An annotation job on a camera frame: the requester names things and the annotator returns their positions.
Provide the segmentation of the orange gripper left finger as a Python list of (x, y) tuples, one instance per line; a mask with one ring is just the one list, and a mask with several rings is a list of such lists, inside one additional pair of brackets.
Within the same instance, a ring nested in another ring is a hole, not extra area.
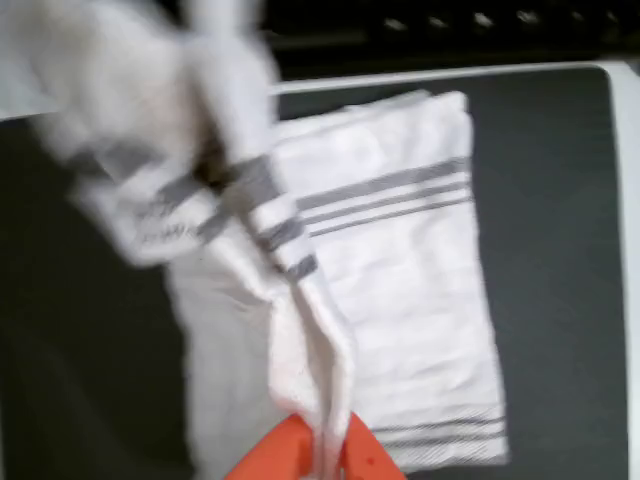
[(297, 480), (312, 468), (313, 435), (291, 415), (265, 435), (225, 476), (227, 480)]

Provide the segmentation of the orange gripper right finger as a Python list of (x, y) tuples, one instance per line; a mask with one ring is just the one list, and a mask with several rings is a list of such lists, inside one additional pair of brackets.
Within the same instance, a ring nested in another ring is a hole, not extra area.
[(384, 447), (355, 413), (341, 455), (341, 470), (346, 480), (405, 480)]

